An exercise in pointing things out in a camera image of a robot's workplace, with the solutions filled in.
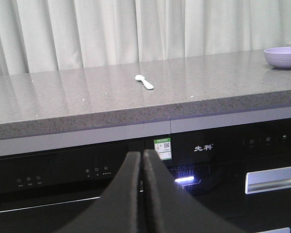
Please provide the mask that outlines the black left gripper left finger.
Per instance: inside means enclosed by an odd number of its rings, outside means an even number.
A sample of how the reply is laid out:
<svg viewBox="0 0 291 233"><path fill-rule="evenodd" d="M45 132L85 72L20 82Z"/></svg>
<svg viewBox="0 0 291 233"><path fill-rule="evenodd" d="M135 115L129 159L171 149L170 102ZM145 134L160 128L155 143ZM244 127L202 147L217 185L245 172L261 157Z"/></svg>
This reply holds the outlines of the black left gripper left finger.
<svg viewBox="0 0 291 233"><path fill-rule="evenodd" d="M128 152L101 197L60 233L137 233L141 153Z"/></svg>

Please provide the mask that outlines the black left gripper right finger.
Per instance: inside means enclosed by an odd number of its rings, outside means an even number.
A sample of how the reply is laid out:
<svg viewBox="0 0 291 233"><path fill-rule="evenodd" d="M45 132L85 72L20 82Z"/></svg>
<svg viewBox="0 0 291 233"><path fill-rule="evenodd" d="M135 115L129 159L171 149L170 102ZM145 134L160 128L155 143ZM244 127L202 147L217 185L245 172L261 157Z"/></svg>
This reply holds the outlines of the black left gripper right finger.
<svg viewBox="0 0 291 233"><path fill-rule="evenodd" d="M143 189L147 230L150 233L241 233L186 190L155 150L143 152Z"/></svg>

